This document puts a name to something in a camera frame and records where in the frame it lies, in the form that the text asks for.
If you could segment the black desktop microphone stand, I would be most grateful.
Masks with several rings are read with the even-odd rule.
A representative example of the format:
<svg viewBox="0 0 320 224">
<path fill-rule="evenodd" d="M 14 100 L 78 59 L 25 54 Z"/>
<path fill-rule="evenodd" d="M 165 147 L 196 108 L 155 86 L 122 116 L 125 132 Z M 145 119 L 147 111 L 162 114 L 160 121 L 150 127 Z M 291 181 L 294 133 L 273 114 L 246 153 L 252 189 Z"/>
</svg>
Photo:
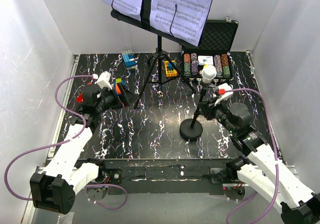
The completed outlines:
<svg viewBox="0 0 320 224">
<path fill-rule="evenodd" d="M 204 84 L 204 83 L 201 84 L 199 102 L 197 104 L 193 118 L 187 118 L 184 121 L 182 121 L 180 124 L 179 133 L 184 140 L 194 141 L 198 139 L 203 133 L 203 126 L 197 120 L 197 118 L 201 114 L 201 109 L 199 104 L 203 101 L 203 98 L 206 95 L 208 86 L 209 84 Z"/>
</svg>

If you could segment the white microphone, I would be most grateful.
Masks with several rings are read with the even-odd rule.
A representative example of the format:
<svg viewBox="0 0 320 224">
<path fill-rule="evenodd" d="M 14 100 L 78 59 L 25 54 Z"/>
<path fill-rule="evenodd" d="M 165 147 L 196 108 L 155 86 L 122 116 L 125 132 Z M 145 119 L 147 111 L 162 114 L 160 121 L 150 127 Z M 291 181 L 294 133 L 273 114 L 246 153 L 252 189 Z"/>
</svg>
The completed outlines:
<svg viewBox="0 0 320 224">
<path fill-rule="evenodd" d="M 204 85 L 209 85 L 212 80 L 216 77 L 217 70 L 214 65 L 209 65 L 202 69 L 202 78 L 201 82 Z"/>
</svg>

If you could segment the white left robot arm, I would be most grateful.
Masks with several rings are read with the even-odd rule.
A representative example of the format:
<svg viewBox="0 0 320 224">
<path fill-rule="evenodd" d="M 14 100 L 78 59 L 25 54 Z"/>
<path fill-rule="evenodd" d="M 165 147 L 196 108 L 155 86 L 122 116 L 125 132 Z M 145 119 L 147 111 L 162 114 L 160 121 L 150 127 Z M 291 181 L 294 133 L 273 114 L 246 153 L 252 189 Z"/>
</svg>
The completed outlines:
<svg viewBox="0 0 320 224">
<path fill-rule="evenodd" d="M 60 214 L 67 214 L 73 207 L 76 195 L 91 181 L 101 184 L 106 171 L 99 164 L 87 161 L 80 167 L 76 162 L 87 142 L 92 138 L 108 110 L 119 110 L 133 104 L 138 95 L 119 82 L 113 89 L 89 84 L 78 96 L 76 113 L 71 126 L 53 159 L 40 173 L 30 178 L 33 206 Z"/>
</svg>

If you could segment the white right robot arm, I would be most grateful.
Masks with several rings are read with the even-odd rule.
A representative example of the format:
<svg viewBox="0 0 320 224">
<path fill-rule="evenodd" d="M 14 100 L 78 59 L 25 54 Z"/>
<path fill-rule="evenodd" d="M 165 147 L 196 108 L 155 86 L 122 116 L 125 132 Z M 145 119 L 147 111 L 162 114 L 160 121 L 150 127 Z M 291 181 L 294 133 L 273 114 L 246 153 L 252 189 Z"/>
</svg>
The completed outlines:
<svg viewBox="0 0 320 224">
<path fill-rule="evenodd" d="M 243 157 L 229 163 L 227 179 L 251 186 L 275 208 L 285 224 L 316 224 L 320 220 L 320 196 L 303 184 L 278 158 L 276 149 L 252 125 L 243 103 L 200 102 L 201 114 L 216 119 L 231 133 L 233 145 Z"/>
</svg>

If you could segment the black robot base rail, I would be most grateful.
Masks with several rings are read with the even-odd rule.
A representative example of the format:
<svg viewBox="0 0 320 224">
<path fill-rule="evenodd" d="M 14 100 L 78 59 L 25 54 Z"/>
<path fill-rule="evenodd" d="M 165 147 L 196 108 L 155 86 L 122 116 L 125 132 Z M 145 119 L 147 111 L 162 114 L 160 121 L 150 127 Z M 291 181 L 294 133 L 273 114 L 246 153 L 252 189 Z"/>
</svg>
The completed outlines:
<svg viewBox="0 0 320 224">
<path fill-rule="evenodd" d="M 230 159 L 79 159 L 98 165 L 98 181 L 119 185 L 129 194 L 229 195 L 243 199 L 248 191 L 227 169 Z"/>
</svg>

